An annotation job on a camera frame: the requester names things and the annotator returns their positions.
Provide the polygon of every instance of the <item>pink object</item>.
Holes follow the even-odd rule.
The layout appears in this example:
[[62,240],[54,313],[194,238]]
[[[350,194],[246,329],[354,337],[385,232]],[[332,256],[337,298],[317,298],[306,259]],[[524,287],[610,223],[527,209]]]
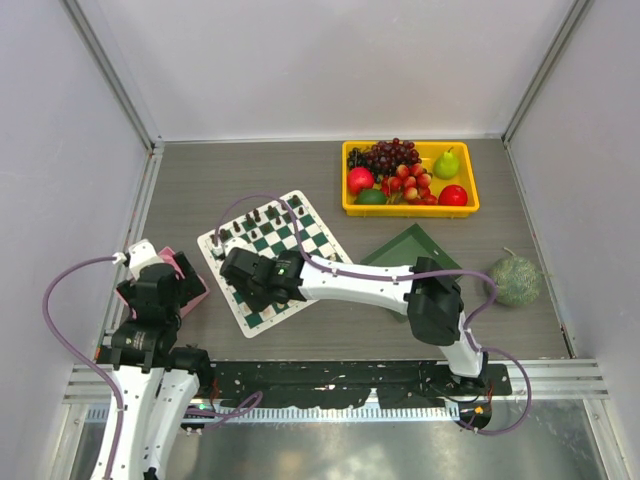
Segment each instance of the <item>pink object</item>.
[[[182,273],[182,270],[180,270],[180,267],[178,267],[178,264],[173,260],[173,256],[174,255],[175,255],[175,252],[170,247],[164,247],[162,250],[160,250],[160,252],[158,252],[158,256],[162,260],[164,260],[165,263],[168,263],[173,268],[175,268],[176,272],[178,272],[178,275],[180,275],[182,278],[184,278],[184,274]],[[184,307],[182,307],[180,309],[180,316],[182,318],[186,317],[187,314],[191,310],[193,310],[202,300],[204,300],[204,298],[207,295],[209,295],[209,292],[211,291],[209,289],[209,286],[204,282],[204,280],[202,279],[202,277],[200,275],[198,275],[198,278],[202,282],[202,285],[204,285],[205,292],[202,295],[200,295],[199,297],[196,297],[193,300],[191,300],[189,303],[187,303],[186,306],[184,306]],[[120,300],[122,300],[123,302],[125,301],[124,298],[122,298],[117,291],[116,291],[116,294],[118,295],[118,297],[120,297]]]

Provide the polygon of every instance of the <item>black mounting plate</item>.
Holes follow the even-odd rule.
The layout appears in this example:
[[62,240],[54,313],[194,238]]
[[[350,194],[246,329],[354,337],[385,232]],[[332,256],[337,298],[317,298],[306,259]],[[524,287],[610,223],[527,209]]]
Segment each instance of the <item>black mounting plate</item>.
[[[237,406],[258,390],[264,395],[260,404],[264,408],[355,408],[364,405],[372,388],[377,389],[381,408],[435,407],[444,405],[442,398],[437,398],[443,393],[487,393],[486,385],[465,383],[453,387],[455,379],[448,366],[436,361],[224,361],[214,362],[213,366],[217,396],[223,406],[229,407]],[[491,364],[486,371],[494,385],[494,396],[511,394],[504,365]]]

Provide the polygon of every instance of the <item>green pear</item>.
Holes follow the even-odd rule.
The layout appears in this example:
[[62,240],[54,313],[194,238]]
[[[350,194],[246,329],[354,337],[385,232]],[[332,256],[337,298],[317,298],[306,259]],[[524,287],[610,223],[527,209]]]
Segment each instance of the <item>green pear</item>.
[[438,157],[433,165],[433,173],[436,177],[443,180],[449,180],[455,177],[460,170],[460,159],[455,153],[451,152],[453,147]]

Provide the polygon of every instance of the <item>avocado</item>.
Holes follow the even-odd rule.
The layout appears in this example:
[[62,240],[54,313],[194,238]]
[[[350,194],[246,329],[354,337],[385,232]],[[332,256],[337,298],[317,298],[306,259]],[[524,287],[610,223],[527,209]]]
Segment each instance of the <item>avocado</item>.
[[386,205],[387,197],[380,190],[362,190],[356,198],[356,205]]

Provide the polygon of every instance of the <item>cable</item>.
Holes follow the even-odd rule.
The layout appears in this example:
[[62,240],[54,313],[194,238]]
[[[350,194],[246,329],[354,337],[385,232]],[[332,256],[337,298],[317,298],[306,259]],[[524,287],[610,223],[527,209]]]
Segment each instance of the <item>cable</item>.
[[252,198],[268,198],[270,200],[275,200],[276,202],[280,203],[289,213],[290,217],[291,217],[291,223],[293,224],[293,230],[294,230],[294,234],[296,237],[296,242],[298,243],[298,249],[300,250],[300,254],[302,255],[302,258],[304,258],[304,260],[306,262],[308,262],[310,265],[312,265],[313,267],[317,268],[318,270],[320,270],[321,272],[326,272],[326,273],[332,273],[334,275],[342,275],[344,277],[349,277],[349,278],[358,278],[361,280],[375,280],[375,281],[379,281],[379,282],[403,282],[403,281],[408,281],[408,280],[420,280],[423,278],[432,278],[432,277],[442,277],[442,276],[456,276],[456,275],[469,275],[472,277],[476,277],[479,278],[480,280],[486,282],[487,284],[489,284],[491,286],[491,293],[489,294],[489,298],[487,298],[487,300],[481,304],[480,306],[478,306],[473,312],[471,312],[471,314],[466,318],[465,322],[463,323],[463,330],[464,330],[464,334],[466,335],[467,339],[469,340],[469,345],[471,346],[471,348],[479,353],[479,352],[486,352],[486,353],[497,353],[498,355],[502,355],[503,357],[511,360],[516,367],[518,367],[518,369],[522,372],[522,377],[524,378],[525,384],[527,385],[527,403],[525,406],[524,411],[522,412],[522,416],[510,427],[504,428],[504,429],[500,429],[500,430],[476,430],[475,428],[473,428],[471,425],[469,424],[464,424],[465,428],[472,430],[472,431],[476,431],[477,433],[481,434],[481,435],[488,435],[488,436],[492,436],[492,435],[500,435],[503,433],[509,433],[511,431],[513,431],[515,428],[519,427],[522,422],[524,422],[524,420],[527,418],[527,416],[529,415],[529,412],[531,411],[531,401],[532,401],[532,391],[531,391],[531,381],[529,380],[529,376],[527,375],[526,370],[524,369],[524,367],[522,366],[522,364],[515,358],[513,357],[511,354],[505,352],[504,350],[500,350],[499,348],[494,348],[494,347],[480,347],[478,346],[475,341],[473,340],[473,337],[471,336],[471,333],[469,332],[469,325],[471,324],[471,322],[478,316],[478,314],[482,313],[484,310],[486,310],[487,308],[489,308],[496,300],[496,297],[498,295],[498,289],[496,287],[496,284],[494,283],[494,281],[489,278],[487,275],[485,275],[482,272],[476,272],[473,270],[437,270],[437,271],[433,271],[433,272],[421,272],[421,273],[415,273],[415,274],[411,274],[411,275],[399,275],[397,277],[389,277],[389,276],[385,276],[385,275],[370,275],[370,274],[366,274],[366,273],[356,273],[356,272],[349,272],[347,270],[339,270],[339,269],[335,269],[332,270],[329,267],[325,267],[324,265],[320,265],[319,263],[316,263],[313,261],[313,259],[309,256],[309,254],[307,252],[304,251],[304,248],[302,247],[302,239],[300,238],[300,230],[298,229],[298,222],[297,222],[297,216],[295,214],[295,212],[293,211],[293,209],[289,206],[289,204],[275,196],[275,195],[271,195],[268,193],[259,193],[259,194],[254,194],[254,195],[248,195],[246,197],[240,198],[238,200],[236,200],[235,202],[233,202],[233,204],[231,204],[231,206],[229,208],[227,208],[225,210],[225,212],[222,214],[222,216],[220,217],[220,220],[218,222],[218,225],[216,226],[215,232],[214,232],[214,237],[213,237],[213,243],[214,245],[218,245],[218,242],[220,241],[219,239],[219,235],[218,232],[220,231],[220,228],[222,227],[222,225],[224,224],[224,220],[227,217],[227,215],[229,214],[229,212],[238,204],[244,202],[245,200],[250,200]]
[[[220,418],[221,420],[219,422],[209,424],[209,425],[205,426],[202,429],[202,430],[213,430],[214,428],[220,428],[222,425],[224,425],[226,422],[228,422],[232,418],[242,417],[243,415],[246,415],[247,413],[249,413],[252,410],[254,410],[255,408],[257,408],[257,406],[262,401],[262,397],[263,397],[263,394],[260,391],[252,393],[247,398],[245,398],[242,401],[242,403],[240,403],[240,405],[238,405],[236,408],[234,408],[231,413],[218,413],[218,412],[213,412],[213,411],[209,411],[209,410],[200,410],[199,408],[193,408],[193,407],[192,408],[188,408],[187,409],[187,413],[189,415],[194,415],[194,416],[199,416],[199,417]],[[251,400],[253,400],[254,402],[250,406],[247,407],[247,404]]]
[[209,404],[211,405],[211,408],[214,408],[213,401],[218,398],[218,395],[220,395],[220,389],[218,388],[218,379],[216,378],[211,384],[211,395],[209,395]]
[[91,260],[85,260],[84,262],[80,262],[71,268],[68,268],[67,270],[65,270],[64,272],[62,272],[60,275],[58,275],[56,278],[53,279],[53,281],[49,284],[49,286],[45,290],[44,296],[42,297],[42,316],[44,317],[44,321],[47,324],[47,327],[49,327],[49,330],[51,330],[51,333],[53,334],[53,336],[56,337],[56,339],[62,344],[62,346],[66,348],[69,352],[71,352],[73,356],[75,356],[87,367],[89,367],[91,370],[93,370],[98,375],[100,375],[100,377],[107,383],[107,385],[113,392],[114,398],[116,399],[118,416],[116,419],[116,428],[113,433],[111,451],[109,452],[109,458],[107,459],[107,465],[104,471],[105,479],[111,478],[111,470],[113,470],[113,462],[115,461],[116,452],[118,451],[118,443],[120,442],[120,433],[122,432],[122,422],[124,420],[123,419],[124,400],[122,398],[122,394],[120,393],[120,389],[118,388],[116,383],[111,379],[111,377],[104,370],[98,367],[94,362],[92,362],[89,358],[85,357],[76,347],[71,345],[71,343],[69,343],[69,341],[66,338],[64,338],[64,336],[60,333],[58,328],[53,323],[53,319],[51,318],[51,315],[49,313],[49,298],[51,297],[51,293],[53,292],[53,289],[56,287],[56,285],[60,283],[60,281],[63,278],[72,274],[76,270],[80,270],[81,268],[86,267],[87,265],[93,265],[94,263],[111,262],[113,260],[114,260],[113,256],[93,258]]
[[458,403],[460,405],[466,405],[468,403],[475,403],[482,396],[482,395],[476,395],[476,398],[474,398],[473,400],[456,400],[453,397],[448,396],[446,393],[444,393],[439,388],[434,387],[433,385],[429,384],[429,385],[427,385],[427,388],[429,388],[431,390],[435,390],[435,392],[438,394],[438,397],[445,398],[445,399],[449,400],[450,402]]

